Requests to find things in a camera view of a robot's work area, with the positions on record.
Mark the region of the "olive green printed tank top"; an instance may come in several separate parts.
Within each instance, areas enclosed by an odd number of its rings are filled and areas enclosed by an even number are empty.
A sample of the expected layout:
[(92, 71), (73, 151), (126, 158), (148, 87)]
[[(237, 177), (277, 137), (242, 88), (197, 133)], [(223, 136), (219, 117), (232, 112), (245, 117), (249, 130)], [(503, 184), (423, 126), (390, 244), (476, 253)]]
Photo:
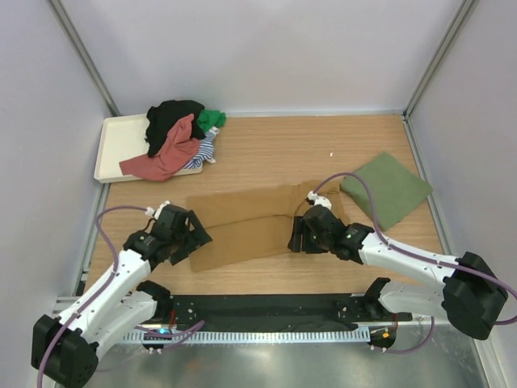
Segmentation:
[(431, 185), (404, 167), (387, 152), (343, 178), (340, 188), (366, 213), (371, 206), (363, 184), (367, 184), (375, 202), (378, 225), (386, 231), (413, 212), (432, 193)]

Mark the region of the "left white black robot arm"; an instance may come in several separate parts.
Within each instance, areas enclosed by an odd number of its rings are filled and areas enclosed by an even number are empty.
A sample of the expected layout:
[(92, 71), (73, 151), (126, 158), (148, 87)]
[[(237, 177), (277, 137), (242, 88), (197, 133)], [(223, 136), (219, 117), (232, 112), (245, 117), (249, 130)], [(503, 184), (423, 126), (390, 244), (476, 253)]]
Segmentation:
[(148, 275), (165, 261), (178, 264), (212, 239), (192, 210), (166, 201), (143, 211), (147, 225), (130, 234), (121, 251), (111, 252), (108, 270), (56, 317), (44, 314), (36, 321), (31, 364), (38, 387), (46, 377), (64, 387), (83, 387), (125, 334), (170, 317), (170, 291)]

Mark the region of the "tan brown tank top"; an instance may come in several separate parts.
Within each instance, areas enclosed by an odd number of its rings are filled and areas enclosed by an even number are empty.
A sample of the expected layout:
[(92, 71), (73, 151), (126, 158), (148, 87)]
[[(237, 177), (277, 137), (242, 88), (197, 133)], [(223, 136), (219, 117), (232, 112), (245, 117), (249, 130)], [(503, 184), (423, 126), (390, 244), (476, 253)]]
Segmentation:
[(320, 184), (294, 185), (189, 196), (212, 241), (190, 254), (191, 270), (202, 272), (251, 259), (287, 254), (293, 220), (309, 208), (307, 194)]

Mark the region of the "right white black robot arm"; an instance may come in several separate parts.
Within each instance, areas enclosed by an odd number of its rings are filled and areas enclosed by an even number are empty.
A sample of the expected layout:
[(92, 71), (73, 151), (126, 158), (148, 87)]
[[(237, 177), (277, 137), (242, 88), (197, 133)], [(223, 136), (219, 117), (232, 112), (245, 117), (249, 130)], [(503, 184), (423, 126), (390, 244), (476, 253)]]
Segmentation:
[(390, 313), (416, 313), (446, 319), (461, 333), (486, 340), (508, 299), (502, 282), (479, 255), (465, 252), (455, 257), (402, 244), (370, 226), (346, 225), (322, 205), (294, 218), (288, 249), (329, 252), (413, 279), (412, 285), (390, 279), (372, 285), (364, 310), (375, 320)]

